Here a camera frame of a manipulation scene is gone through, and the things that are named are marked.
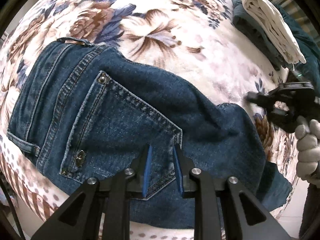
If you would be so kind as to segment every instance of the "folded clothes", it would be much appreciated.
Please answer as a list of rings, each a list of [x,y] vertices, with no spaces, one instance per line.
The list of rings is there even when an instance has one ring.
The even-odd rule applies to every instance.
[[[172,183],[175,144],[213,177],[239,178],[269,211],[285,204],[292,189],[266,161],[240,106],[215,106],[183,78],[86,40],[84,46],[55,41],[42,51],[7,136],[68,194],[88,177],[103,179],[128,167],[150,143],[150,187],[145,200],[131,201],[130,217],[156,227],[194,226],[194,200],[182,199]]]
[[[315,87],[317,96],[320,97],[320,49],[313,38],[307,34],[280,5],[275,5],[275,7],[279,10],[283,20],[291,29],[292,34],[297,40],[300,50],[307,61],[306,64],[302,64],[301,62],[295,64],[295,69],[300,71],[304,77],[311,81]]]
[[[241,31],[268,58],[275,70],[280,70],[281,66],[287,68],[289,64],[272,44],[262,27],[245,11],[242,0],[232,0],[232,4],[234,27]]]
[[[286,62],[305,63],[306,60],[288,25],[279,11],[268,0],[242,0],[244,9],[263,28],[268,38]]]

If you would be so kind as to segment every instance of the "floral bedspread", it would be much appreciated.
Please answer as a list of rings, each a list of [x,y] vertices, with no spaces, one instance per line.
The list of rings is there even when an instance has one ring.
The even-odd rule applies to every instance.
[[[36,58],[47,44],[64,36],[115,46],[132,61],[185,78],[214,104],[239,104],[256,124],[268,160],[295,187],[294,134],[268,123],[262,109],[243,101],[248,91],[274,89],[286,79],[287,71],[275,71],[232,26],[232,10],[231,0],[39,0],[25,14],[0,51],[0,168],[43,221],[67,195],[7,139],[6,129]],[[285,206],[272,214],[278,219]],[[192,230],[131,224],[131,239],[186,240],[192,234]]]

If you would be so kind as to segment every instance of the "teal folded garment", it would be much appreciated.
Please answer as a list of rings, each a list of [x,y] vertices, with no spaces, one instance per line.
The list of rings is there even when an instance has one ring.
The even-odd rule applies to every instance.
[[[244,9],[241,0],[232,0],[232,23],[269,59],[275,70],[288,67],[288,63],[269,40],[262,27]]]
[[[296,38],[300,51],[306,59],[306,63],[301,62],[294,65],[295,69],[300,71],[302,75],[311,81],[316,90],[316,95],[320,96],[320,49],[301,26],[280,6],[274,5],[281,13],[284,22],[289,26],[293,36]]]

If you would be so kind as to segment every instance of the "gloved hand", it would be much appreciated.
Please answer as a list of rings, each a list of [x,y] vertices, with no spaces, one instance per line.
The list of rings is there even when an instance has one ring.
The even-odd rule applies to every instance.
[[[295,130],[299,151],[297,176],[320,188],[320,178],[311,176],[320,160],[320,123],[317,120],[311,120],[308,125],[302,116],[299,116],[298,120],[302,124]]]

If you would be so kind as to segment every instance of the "jeans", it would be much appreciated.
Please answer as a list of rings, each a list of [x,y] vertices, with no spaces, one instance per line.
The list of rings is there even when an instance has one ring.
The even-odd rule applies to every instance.
[[[50,43],[14,107],[7,136],[67,194],[88,177],[127,168],[153,146],[147,196],[131,201],[131,221],[194,226],[194,200],[179,196],[172,147],[213,177],[236,176],[269,210],[291,184],[266,161],[257,131],[238,105],[215,106],[192,84],[127,60],[107,45]]]

